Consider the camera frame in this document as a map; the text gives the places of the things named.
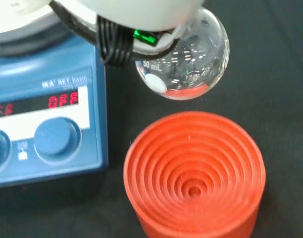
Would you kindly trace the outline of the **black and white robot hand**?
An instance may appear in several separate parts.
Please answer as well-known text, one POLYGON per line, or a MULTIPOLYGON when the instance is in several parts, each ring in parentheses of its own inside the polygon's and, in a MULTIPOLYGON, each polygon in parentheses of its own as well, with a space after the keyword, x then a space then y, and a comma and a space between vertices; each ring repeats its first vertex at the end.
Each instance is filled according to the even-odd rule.
POLYGON ((165 56, 193 24, 202 0, 52 0, 73 33, 94 45, 106 66, 165 56))

